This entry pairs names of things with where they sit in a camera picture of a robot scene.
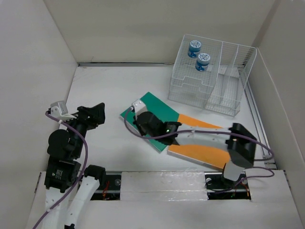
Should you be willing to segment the blue white jar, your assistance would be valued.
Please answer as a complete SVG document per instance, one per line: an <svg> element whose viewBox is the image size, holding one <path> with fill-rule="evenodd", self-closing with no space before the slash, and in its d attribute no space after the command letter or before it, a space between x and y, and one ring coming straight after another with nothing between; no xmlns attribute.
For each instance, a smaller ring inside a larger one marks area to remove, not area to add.
<svg viewBox="0 0 305 229"><path fill-rule="evenodd" d="M196 58L197 55L200 53L202 43L198 40L192 40L189 43L188 48L188 56L190 58Z"/></svg>
<svg viewBox="0 0 305 229"><path fill-rule="evenodd" d="M207 53L200 53L197 56L197 60L196 60L196 65L195 68L196 70L200 71L200 72L204 72L207 70L208 65L210 63L211 57L209 54Z"/></svg>

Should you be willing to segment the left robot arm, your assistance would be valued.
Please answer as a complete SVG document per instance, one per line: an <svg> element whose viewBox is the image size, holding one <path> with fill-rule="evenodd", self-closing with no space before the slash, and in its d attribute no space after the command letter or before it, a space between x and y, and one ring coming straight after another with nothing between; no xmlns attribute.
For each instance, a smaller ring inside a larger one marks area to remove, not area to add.
<svg viewBox="0 0 305 229"><path fill-rule="evenodd" d="M45 212L35 224L44 229L75 229L97 189L106 185L105 168L87 165L87 131L105 122L105 104L79 106L70 114L66 103L52 103L46 116L65 129L54 131L48 139L49 155L44 185Z"/></svg>

